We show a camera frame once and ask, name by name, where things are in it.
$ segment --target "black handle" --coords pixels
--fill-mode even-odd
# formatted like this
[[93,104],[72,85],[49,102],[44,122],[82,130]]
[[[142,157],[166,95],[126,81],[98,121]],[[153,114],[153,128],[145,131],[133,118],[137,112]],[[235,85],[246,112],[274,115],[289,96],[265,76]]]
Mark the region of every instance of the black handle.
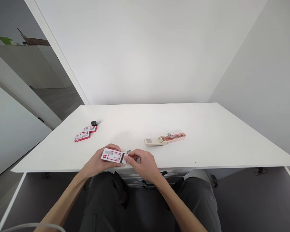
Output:
[[[167,173],[168,173],[167,171],[163,171],[161,174],[162,174],[162,176],[164,176]],[[155,185],[154,184],[147,184],[146,183],[146,180],[142,180],[141,182],[146,185],[146,186],[145,185],[142,186],[146,190],[155,190],[156,189],[156,187],[154,187],[154,188],[147,188],[147,186],[155,186]]]

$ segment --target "drawer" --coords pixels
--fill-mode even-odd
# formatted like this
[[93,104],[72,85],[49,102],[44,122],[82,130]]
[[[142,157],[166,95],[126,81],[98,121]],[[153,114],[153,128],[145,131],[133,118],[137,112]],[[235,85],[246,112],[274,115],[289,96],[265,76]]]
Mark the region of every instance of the drawer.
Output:
[[[164,176],[174,176],[174,177],[183,177],[189,173],[193,168],[184,168],[184,169],[159,169],[160,172],[167,171],[168,173]],[[121,178],[130,178],[130,177],[140,177],[135,170],[116,170],[116,172],[121,176]]]
[[[181,177],[165,177],[165,179],[168,181],[169,184],[174,184],[176,181],[178,181]],[[145,185],[142,180],[144,180],[142,177],[137,178],[123,178],[123,180],[126,182],[129,186],[135,186],[135,185]]]

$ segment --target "small box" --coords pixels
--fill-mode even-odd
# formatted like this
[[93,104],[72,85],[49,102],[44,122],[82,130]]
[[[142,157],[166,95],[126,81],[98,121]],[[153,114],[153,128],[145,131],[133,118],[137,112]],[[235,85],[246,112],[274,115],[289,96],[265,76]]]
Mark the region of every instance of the small box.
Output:
[[101,159],[115,162],[115,163],[120,163],[122,157],[123,157],[123,152],[104,148]]
[[96,132],[96,130],[97,130],[97,126],[85,127],[82,133],[85,133],[85,132],[92,133],[92,132]]
[[82,134],[79,134],[75,137],[74,142],[79,142],[85,139],[89,139],[90,138],[90,133],[89,132],[85,132]]

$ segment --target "white table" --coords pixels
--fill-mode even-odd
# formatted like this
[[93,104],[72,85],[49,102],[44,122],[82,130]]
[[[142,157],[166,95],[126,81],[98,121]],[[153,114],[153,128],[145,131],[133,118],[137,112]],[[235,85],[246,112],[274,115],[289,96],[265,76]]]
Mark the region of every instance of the white table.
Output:
[[[101,120],[87,140],[83,128]],[[144,138],[184,132],[185,140],[147,147]],[[150,151],[160,169],[290,166],[290,155],[218,103],[80,106],[13,169],[14,172],[79,171],[109,144],[122,151]],[[129,164],[117,170],[131,170]]]

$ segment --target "pink stapler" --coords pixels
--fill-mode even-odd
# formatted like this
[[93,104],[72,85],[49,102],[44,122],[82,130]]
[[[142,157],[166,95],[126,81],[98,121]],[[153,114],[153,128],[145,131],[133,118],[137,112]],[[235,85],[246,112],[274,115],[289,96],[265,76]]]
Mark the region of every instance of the pink stapler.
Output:
[[174,135],[171,135],[169,133],[168,136],[161,136],[158,139],[144,139],[144,142],[147,146],[163,146],[167,145],[168,143],[184,140],[185,138],[185,133],[179,133]]

